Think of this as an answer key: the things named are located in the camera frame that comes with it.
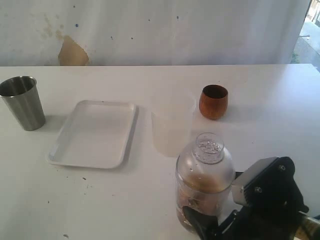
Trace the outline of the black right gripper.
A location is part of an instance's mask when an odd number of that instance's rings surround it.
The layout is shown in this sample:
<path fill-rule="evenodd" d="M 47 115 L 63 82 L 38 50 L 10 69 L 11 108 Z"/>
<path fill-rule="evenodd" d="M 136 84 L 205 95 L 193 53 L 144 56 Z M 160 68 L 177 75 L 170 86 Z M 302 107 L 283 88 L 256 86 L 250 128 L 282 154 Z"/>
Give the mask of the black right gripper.
<path fill-rule="evenodd" d="M 222 223 L 184 206 L 183 214 L 201 240 L 299 240 L 309 239 L 303 196 L 294 180 L 295 165 L 288 156 L 278 159 L 258 179 L 252 201 L 233 210 Z"/>

